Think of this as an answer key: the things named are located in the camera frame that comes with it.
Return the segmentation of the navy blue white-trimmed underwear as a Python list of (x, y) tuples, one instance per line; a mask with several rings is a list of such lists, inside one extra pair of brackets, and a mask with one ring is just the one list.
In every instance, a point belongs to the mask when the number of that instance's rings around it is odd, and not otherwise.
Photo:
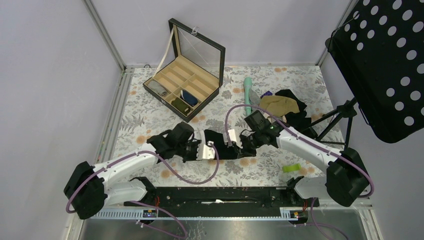
[(191, 107), (194, 107), (199, 103), (195, 96), (184, 89), (182, 89), (180, 92), (180, 98)]

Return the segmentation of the black white-trimmed boxer briefs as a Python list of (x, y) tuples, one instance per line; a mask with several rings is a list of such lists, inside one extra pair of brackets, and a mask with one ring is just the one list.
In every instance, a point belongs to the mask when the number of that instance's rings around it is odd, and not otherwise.
[(240, 152), (240, 148), (236, 145), (228, 146), (224, 141), (224, 135), (222, 133), (210, 129), (204, 130), (203, 133), (206, 142), (213, 142), (220, 160), (236, 160), (242, 158), (243, 155)]

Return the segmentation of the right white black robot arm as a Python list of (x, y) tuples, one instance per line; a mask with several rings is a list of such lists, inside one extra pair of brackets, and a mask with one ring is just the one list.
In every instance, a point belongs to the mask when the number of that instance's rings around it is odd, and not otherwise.
[(359, 153), (348, 147), (345, 150), (330, 147), (298, 132), (287, 124), (271, 123), (260, 111), (244, 119), (252, 134), (240, 135), (243, 151), (255, 153), (267, 145), (291, 152), (310, 162), (325, 175), (300, 177), (288, 183), (287, 201), (293, 206), (306, 199), (331, 198), (341, 206), (349, 207), (370, 185), (368, 172)]

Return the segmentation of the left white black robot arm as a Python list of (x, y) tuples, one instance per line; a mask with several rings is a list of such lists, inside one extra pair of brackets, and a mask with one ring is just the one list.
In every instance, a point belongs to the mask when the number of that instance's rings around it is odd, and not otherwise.
[(195, 139), (194, 129), (185, 122), (173, 129), (150, 137), (145, 143), (121, 157), (95, 165), (84, 161), (78, 164), (64, 187), (68, 199), (65, 210), (76, 213), (82, 220), (96, 215), (103, 207), (123, 202), (139, 201), (148, 206), (155, 192), (141, 180), (121, 182), (130, 174), (165, 163), (180, 156), (185, 161), (212, 160), (213, 142)]

